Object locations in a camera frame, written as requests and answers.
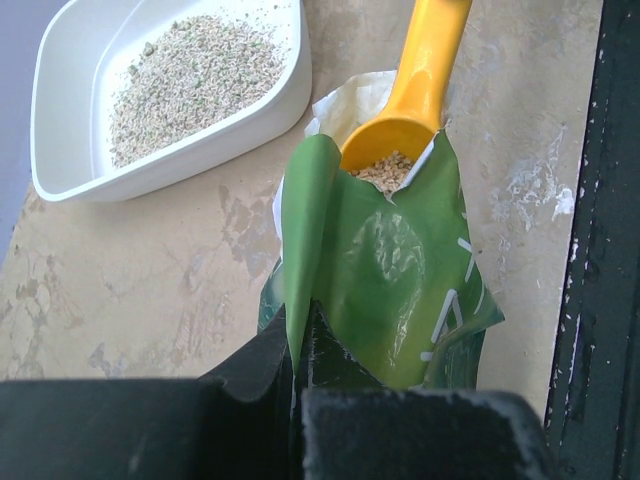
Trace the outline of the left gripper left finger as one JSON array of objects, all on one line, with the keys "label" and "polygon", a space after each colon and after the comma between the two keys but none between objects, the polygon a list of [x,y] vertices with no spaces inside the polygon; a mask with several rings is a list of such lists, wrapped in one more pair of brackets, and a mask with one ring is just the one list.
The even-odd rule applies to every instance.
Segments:
[{"label": "left gripper left finger", "polygon": [[285,321],[198,378],[5,381],[5,479],[285,479]]}]

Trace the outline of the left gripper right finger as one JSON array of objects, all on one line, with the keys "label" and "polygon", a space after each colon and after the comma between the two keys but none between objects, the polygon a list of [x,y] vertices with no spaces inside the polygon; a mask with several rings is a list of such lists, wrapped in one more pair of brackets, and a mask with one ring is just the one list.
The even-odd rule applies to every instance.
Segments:
[{"label": "left gripper right finger", "polygon": [[383,387],[312,302],[301,370],[305,479],[556,479],[541,422],[521,397]]}]

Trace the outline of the green litter bag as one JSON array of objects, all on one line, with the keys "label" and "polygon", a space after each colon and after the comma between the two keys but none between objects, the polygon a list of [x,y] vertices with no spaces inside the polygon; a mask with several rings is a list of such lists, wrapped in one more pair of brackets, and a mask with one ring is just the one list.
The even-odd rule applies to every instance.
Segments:
[{"label": "green litter bag", "polygon": [[281,307],[299,349],[318,302],[348,358],[396,388],[476,385],[485,332],[503,320],[470,241],[457,157],[444,131],[356,177],[338,145],[386,104],[396,74],[351,77],[317,101],[272,204],[280,256],[258,325]]}]

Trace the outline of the yellow plastic scoop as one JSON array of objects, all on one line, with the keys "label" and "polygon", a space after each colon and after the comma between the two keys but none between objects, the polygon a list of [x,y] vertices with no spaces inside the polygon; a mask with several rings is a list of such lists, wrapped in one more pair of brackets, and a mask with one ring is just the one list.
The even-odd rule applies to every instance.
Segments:
[{"label": "yellow plastic scoop", "polygon": [[389,98],[341,147],[341,167],[368,168],[394,153],[416,161],[442,128],[450,76],[472,3],[422,0],[414,5]]}]

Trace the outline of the white litter box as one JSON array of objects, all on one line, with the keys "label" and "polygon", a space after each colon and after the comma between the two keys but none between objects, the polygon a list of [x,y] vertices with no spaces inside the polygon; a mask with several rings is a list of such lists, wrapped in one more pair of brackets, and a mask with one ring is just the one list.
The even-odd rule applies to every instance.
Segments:
[{"label": "white litter box", "polygon": [[36,61],[34,187],[49,202],[147,194],[284,134],[311,86],[299,1],[69,2]]}]

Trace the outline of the grey cat litter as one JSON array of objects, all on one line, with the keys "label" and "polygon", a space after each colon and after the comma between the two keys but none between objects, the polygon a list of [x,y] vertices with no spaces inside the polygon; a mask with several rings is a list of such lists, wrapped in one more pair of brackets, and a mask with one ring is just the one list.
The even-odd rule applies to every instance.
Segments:
[{"label": "grey cat litter", "polygon": [[174,22],[127,68],[110,116],[110,155],[122,168],[264,97],[284,70],[271,32],[197,15]]}]

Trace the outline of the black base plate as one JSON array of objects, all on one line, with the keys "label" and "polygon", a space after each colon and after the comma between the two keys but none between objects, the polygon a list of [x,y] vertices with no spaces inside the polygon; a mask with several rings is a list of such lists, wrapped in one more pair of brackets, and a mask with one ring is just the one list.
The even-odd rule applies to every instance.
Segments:
[{"label": "black base plate", "polygon": [[563,479],[639,475],[639,5],[602,7],[544,418]]}]

